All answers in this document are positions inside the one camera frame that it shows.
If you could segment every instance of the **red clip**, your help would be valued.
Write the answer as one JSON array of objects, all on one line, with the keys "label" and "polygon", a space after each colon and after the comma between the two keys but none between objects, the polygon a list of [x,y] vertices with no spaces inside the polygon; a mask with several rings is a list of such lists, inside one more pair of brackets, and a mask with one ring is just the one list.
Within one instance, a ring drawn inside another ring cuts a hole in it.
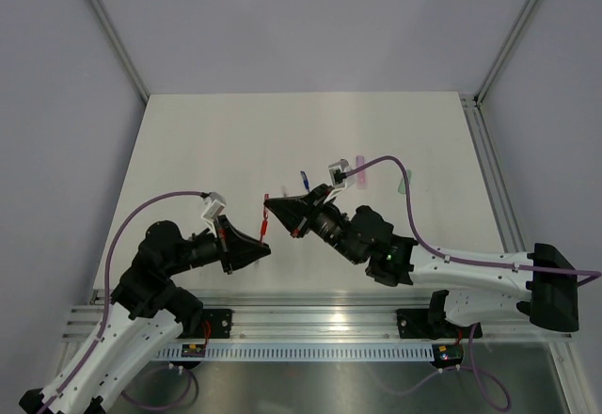
[{"label": "red clip", "polygon": [[[267,193],[263,195],[263,200],[270,199],[270,195]],[[263,221],[261,222],[261,231],[260,231],[260,243],[263,243],[263,237],[267,232],[267,209],[263,206]]]},{"label": "red clip", "polygon": [[[267,201],[268,199],[270,199],[270,195],[267,193],[263,195],[263,201]],[[267,209],[265,208],[265,205],[263,206],[263,219],[267,221]]]}]

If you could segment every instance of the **metal floor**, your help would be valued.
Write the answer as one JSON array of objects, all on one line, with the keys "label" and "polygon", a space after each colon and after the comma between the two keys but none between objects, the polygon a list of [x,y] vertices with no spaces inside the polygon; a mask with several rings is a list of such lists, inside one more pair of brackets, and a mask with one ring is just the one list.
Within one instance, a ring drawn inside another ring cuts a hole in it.
[{"label": "metal floor", "polygon": [[[497,376],[513,397],[513,413],[568,413],[549,348],[542,344],[477,344],[478,364]],[[164,363],[153,362],[148,368]],[[482,398],[470,373],[439,375],[409,396],[391,395],[414,386],[434,368],[424,362],[401,363],[275,363],[205,362],[193,372],[193,391],[184,407],[168,412],[196,414],[481,414],[494,411]],[[185,385],[176,372],[139,375],[130,395],[143,403],[162,405],[178,398]],[[501,392],[492,396],[503,402]],[[108,414],[146,413],[123,398]]]}]

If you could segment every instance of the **gray wall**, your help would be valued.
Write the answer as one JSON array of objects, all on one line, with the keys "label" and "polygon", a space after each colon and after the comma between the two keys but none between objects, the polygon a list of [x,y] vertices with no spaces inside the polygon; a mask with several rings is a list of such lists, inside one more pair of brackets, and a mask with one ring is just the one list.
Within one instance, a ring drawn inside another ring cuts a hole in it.
[{"label": "gray wall", "polygon": [[[602,0],[544,0],[485,100],[530,242],[602,269]],[[602,406],[602,282],[580,291],[578,344]]]},{"label": "gray wall", "polygon": [[478,89],[525,0],[104,0],[150,92]]},{"label": "gray wall", "polygon": [[89,297],[142,116],[82,0],[0,0],[0,412]]}]

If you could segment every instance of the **cable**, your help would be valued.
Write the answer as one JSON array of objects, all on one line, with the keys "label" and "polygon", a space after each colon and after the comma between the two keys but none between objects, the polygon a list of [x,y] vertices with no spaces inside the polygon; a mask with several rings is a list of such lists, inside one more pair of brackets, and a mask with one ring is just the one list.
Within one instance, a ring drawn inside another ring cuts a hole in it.
[{"label": "cable", "polygon": [[[192,387],[192,383],[196,380],[196,377],[192,374],[192,372],[190,372],[188,369],[184,369],[183,367],[181,367],[182,370],[186,373],[187,376],[187,383],[186,383],[186,388],[184,389],[184,391],[182,392],[182,394],[173,402],[164,405],[164,406],[152,406],[152,405],[145,405],[144,403],[141,403],[139,401],[137,401],[136,399],[132,398],[132,396],[130,396],[126,390],[124,390],[121,393],[121,396],[130,404],[137,406],[137,407],[141,407],[142,409],[146,409],[147,411],[167,411],[168,409],[173,409],[175,407],[178,407],[182,404],[182,402],[184,401],[184,399],[186,398],[186,395],[188,395],[188,392],[190,392],[190,388]],[[145,374],[146,376],[150,376],[151,374],[156,374],[157,372],[163,371],[163,370],[172,370],[173,367],[171,366],[160,366],[160,367],[155,367],[154,369],[148,371]],[[195,384],[197,393],[198,393],[198,382],[196,381]]]},{"label": "cable", "polygon": [[455,340],[455,342],[453,344],[460,345],[460,349],[462,350],[462,353],[464,354],[464,346],[461,344],[462,336],[463,336],[462,329],[458,329],[458,338]]},{"label": "cable", "polygon": [[198,386],[198,380],[197,377],[195,376],[195,374],[193,374],[192,372],[189,373],[190,376],[192,376],[192,382],[195,385],[195,396],[192,398],[192,400],[190,400],[188,403],[186,403],[185,405],[180,405],[178,406],[178,408],[180,409],[184,409],[184,408],[188,408],[190,406],[194,406],[195,403],[198,400],[198,396],[200,395],[200,387]]},{"label": "cable", "polygon": [[[360,171],[363,171],[373,165],[376,165],[378,163],[381,163],[381,162],[384,162],[387,160],[397,164],[399,169],[402,171],[402,174],[404,175],[405,205],[407,207],[407,218],[410,223],[410,229],[412,230],[414,237],[416,237],[416,240],[422,245],[422,247],[424,247],[431,254],[434,254],[441,259],[446,259],[447,256],[443,252],[437,251],[434,247],[432,247],[428,243],[426,243],[424,241],[424,239],[420,236],[418,229],[416,229],[416,224],[414,222],[414,215],[412,214],[412,204],[410,201],[410,183],[409,183],[409,179],[407,177],[407,170],[405,169],[404,164],[397,157],[394,157],[392,155],[384,155],[382,157],[375,158],[371,162],[368,162],[366,165],[363,165],[361,167],[357,167],[356,169],[352,169],[351,171],[345,172],[344,175],[345,175],[345,177],[353,176],[355,174],[358,174],[358,172],[360,172]],[[601,272],[594,271],[594,270],[568,270],[568,269],[561,269],[561,268],[546,268],[546,267],[542,267],[542,266],[530,266],[530,265],[524,265],[524,264],[515,265],[514,263],[494,263],[494,262],[486,262],[486,261],[475,261],[472,259],[464,259],[464,258],[460,258],[460,257],[450,257],[450,261],[456,262],[456,263],[462,263],[464,265],[487,266],[490,268],[505,268],[505,269],[509,269],[509,270],[518,269],[518,270],[523,270],[523,271],[532,271],[532,272],[539,272],[539,273],[553,273],[553,274],[557,274],[557,275],[586,277],[585,279],[578,282],[578,284],[577,284],[578,287],[581,287],[582,285],[592,282],[593,280],[596,280],[602,276]]]},{"label": "cable", "polygon": [[[414,393],[416,390],[420,389],[422,386],[424,386],[426,383],[428,383],[435,376],[437,376],[438,374],[442,374],[443,372],[452,372],[452,371],[472,372],[474,374],[474,378],[477,382],[477,386],[479,387],[479,392],[481,393],[481,396],[484,398],[484,400],[491,407],[493,407],[496,411],[508,412],[508,411],[510,411],[510,409],[512,409],[512,397],[510,396],[510,392],[494,374],[491,374],[484,369],[480,369],[479,367],[477,367],[477,363],[475,362],[473,342],[474,342],[474,333],[476,331],[476,328],[477,328],[476,324],[472,326],[472,328],[470,330],[470,336],[468,337],[468,353],[470,355],[470,364],[471,365],[456,365],[454,367],[438,369],[437,371],[426,375],[421,381],[419,381],[416,385],[414,385],[410,389],[406,389],[406,390],[392,389],[392,388],[388,387],[385,383],[383,383],[378,378],[378,376],[374,373],[373,369],[370,366],[368,366],[368,370],[371,373],[372,377],[374,378],[374,381],[376,381],[376,383],[378,384],[378,386],[380,387],[380,389],[382,391],[388,393],[389,395],[395,395],[397,397],[405,397],[406,395],[410,395],[411,393]],[[496,383],[496,385],[501,389],[501,391],[504,394],[504,397],[506,398],[506,406],[496,405],[496,403],[492,400],[491,396],[489,395],[489,392],[487,391],[486,387],[484,386],[484,383],[481,379],[481,375],[484,375],[484,376],[488,377],[489,379],[491,379],[491,381]]]},{"label": "cable", "polygon": [[[460,366],[455,366],[455,367],[447,367],[445,369],[439,369],[440,371],[436,370],[436,371],[432,372],[431,374],[426,375],[421,381],[419,381],[416,385],[412,386],[410,389],[395,390],[395,389],[392,389],[389,386],[387,386],[385,383],[383,383],[378,378],[378,376],[374,373],[374,371],[372,370],[372,368],[370,366],[368,366],[368,369],[369,369],[369,372],[374,377],[374,381],[376,382],[376,384],[378,385],[378,387],[382,391],[388,393],[389,395],[394,395],[396,397],[405,397],[407,395],[410,395],[411,393],[414,393],[416,390],[420,389],[422,386],[424,386],[426,383],[428,383],[431,379],[433,379],[434,377],[436,377],[439,374],[443,374],[444,372],[460,372],[460,371],[463,371],[463,372],[472,372],[472,373],[474,373],[474,366],[470,366],[470,365],[460,365]],[[491,373],[489,373],[488,371],[486,371],[484,369],[479,369],[479,372],[480,372],[480,374],[483,374],[483,375],[487,376],[489,379],[491,379],[494,383],[496,383],[498,385],[498,387],[502,390],[502,392],[504,393],[504,395],[506,397],[507,404],[510,405],[510,406],[512,406],[512,399],[510,397],[510,393],[508,392],[508,390],[506,389],[506,387],[503,385],[503,383],[501,381],[499,381],[499,379],[494,374],[491,374]]]},{"label": "cable", "polygon": [[[104,330],[106,329],[106,325],[109,320],[109,285],[110,285],[109,284],[109,282],[110,282],[109,275],[110,275],[110,270],[111,270],[111,260],[113,259],[113,253],[115,252],[117,242],[118,242],[119,238],[121,237],[121,235],[123,234],[123,231],[125,231],[125,228],[128,226],[128,224],[130,224],[130,222],[134,219],[134,217],[136,215],[138,215],[140,212],[142,212],[144,209],[146,209],[150,205],[154,204],[155,202],[158,202],[159,200],[175,198],[178,196],[199,196],[201,198],[207,198],[208,195],[207,195],[207,193],[202,193],[200,191],[172,191],[170,193],[165,193],[164,195],[160,195],[155,198],[149,199],[146,202],[144,202],[143,204],[141,204],[140,206],[136,207],[134,209],[134,211],[131,212],[127,216],[127,218],[125,218],[125,220],[123,221],[121,226],[119,226],[119,229],[117,230],[117,232],[115,233],[115,236],[113,237],[113,240],[111,241],[111,245],[109,246],[108,252],[106,253],[106,260],[104,263],[103,319],[101,320],[101,326],[98,330],[98,333],[96,334],[96,337],[99,340],[94,341],[90,345],[90,347],[88,348],[86,353],[82,356],[81,360],[75,365],[75,367],[73,368],[71,373],[69,375],[67,375],[67,377],[65,378],[65,381],[63,381],[63,383],[58,388],[56,388],[57,394],[62,393],[62,391],[65,388],[67,388],[67,386],[69,386],[69,383],[71,383],[71,381],[79,373],[79,371],[82,369],[82,367],[84,367],[87,360],[89,359],[89,357],[92,355],[92,353],[96,349],[96,346],[100,343],[100,340],[103,338]],[[48,406],[50,406],[56,400],[57,396],[58,395],[51,396],[48,399],[48,401],[38,410],[38,412],[36,414],[43,414],[43,412],[48,408]]]},{"label": "cable", "polygon": [[[491,407],[493,407],[496,411],[499,411],[499,412],[508,412],[508,411],[510,411],[510,409],[512,409],[512,398],[510,397],[510,392],[508,392],[506,387],[503,384],[501,384],[501,382],[497,378],[495,378],[493,375],[486,372],[485,370],[477,367],[477,362],[474,359],[473,344],[474,344],[474,333],[477,330],[477,325],[478,324],[475,323],[472,326],[472,328],[470,329],[470,335],[468,336],[468,354],[470,355],[470,363],[472,364],[472,373],[474,374],[474,379],[477,382],[477,386],[479,386],[479,391],[481,392],[481,395],[483,396],[484,400]],[[496,382],[496,384],[499,386],[501,391],[504,392],[504,395],[506,397],[506,406],[496,405],[496,402],[494,402],[491,399],[491,397],[489,396],[489,392],[487,392],[487,389],[485,388],[483,381],[481,380],[481,376],[479,374],[484,374]]]},{"label": "cable", "polygon": [[207,343],[209,343],[209,339],[211,338],[211,323],[209,323],[207,320],[205,320],[205,325],[207,325],[207,335],[205,336],[205,347],[207,346]]}]

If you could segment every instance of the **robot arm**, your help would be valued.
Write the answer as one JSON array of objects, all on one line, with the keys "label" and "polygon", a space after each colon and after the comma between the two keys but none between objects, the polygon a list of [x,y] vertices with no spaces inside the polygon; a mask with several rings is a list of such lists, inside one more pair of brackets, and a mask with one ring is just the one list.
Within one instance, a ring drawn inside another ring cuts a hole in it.
[{"label": "robot arm", "polygon": [[[427,337],[440,337],[449,326],[524,315],[546,329],[578,330],[577,277],[524,271],[533,266],[574,269],[555,247],[537,244],[533,253],[496,255],[437,247],[435,255],[414,238],[394,234],[393,225],[368,206],[358,207],[351,219],[341,213],[334,198],[352,182],[340,177],[346,167],[345,161],[330,167],[333,185],[322,184],[302,197],[268,199],[264,205],[292,237],[313,231],[351,263],[368,262],[366,275],[376,282],[450,288],[433,294]],[[468,294],[453,288],[475,290]]]},{"label": "robot arm", "polygon": [[148,228],[132,266],[111,293],[103,335],[98,337],[100,322],[54,381],[23,396],[25,412],[104,414],[163,346],[182,333],[204,337],[202,302],[170,277],[218,261],[231,274],[271,252],[220,215],[225,201],[219,195],[208,195],[205,203],[208,230],[199,235],[183,239],[171,221]]}]

